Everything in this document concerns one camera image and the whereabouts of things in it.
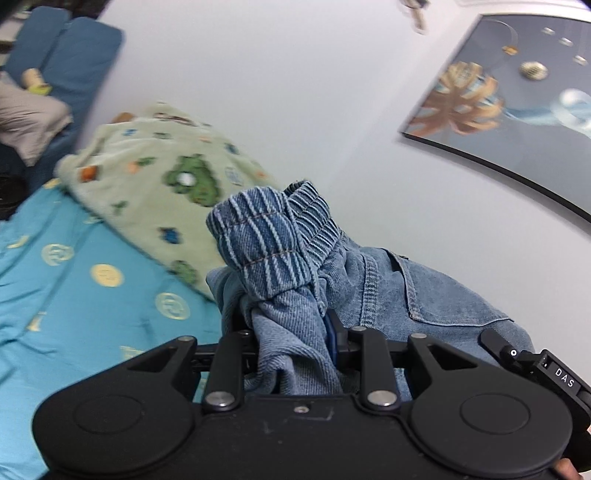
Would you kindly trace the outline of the person's hand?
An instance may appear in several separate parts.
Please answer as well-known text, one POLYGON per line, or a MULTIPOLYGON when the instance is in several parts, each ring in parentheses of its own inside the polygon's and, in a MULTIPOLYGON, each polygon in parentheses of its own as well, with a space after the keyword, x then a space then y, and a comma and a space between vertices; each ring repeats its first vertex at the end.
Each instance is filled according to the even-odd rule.
POLYGON ((557 475, 563 480, 583 480, 584 477, 576 470, 572 462, 563 458, 557 461, 553 467, 557 475))

